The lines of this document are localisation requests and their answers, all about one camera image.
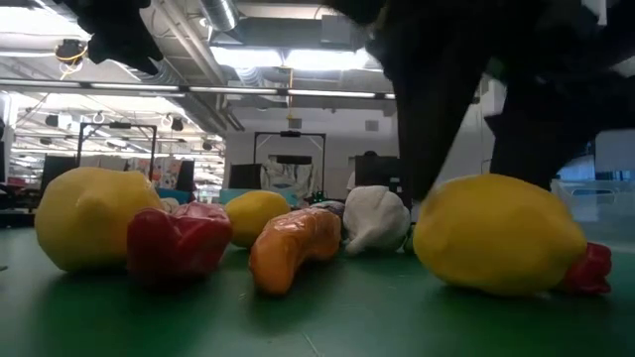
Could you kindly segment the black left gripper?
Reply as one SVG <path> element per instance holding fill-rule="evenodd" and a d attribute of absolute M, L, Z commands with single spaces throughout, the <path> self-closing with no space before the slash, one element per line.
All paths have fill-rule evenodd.
<path fill-rule="evenodd" d="M 159 72 L 163 54 L 145 27 L 140 10 L 151 0 L 55 0 L 76 16 L 88 34 L 88 57 L 94 63 L 115 60 L 147 74 Z"/>

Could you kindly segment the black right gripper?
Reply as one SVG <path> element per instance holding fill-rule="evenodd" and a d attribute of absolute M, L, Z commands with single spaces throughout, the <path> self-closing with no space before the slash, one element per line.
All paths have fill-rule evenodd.
<path fill-rule="evenodd" d="M 599 133 L 634 127 L 634 4 L 607 22 L 584 1 L 332 0 L 369 31 L 366 49 L 394 88 L 405 183 L 426 198 L 484 73 L 506 85 L 485 118 L 493 174 L 545 190 Z"/>

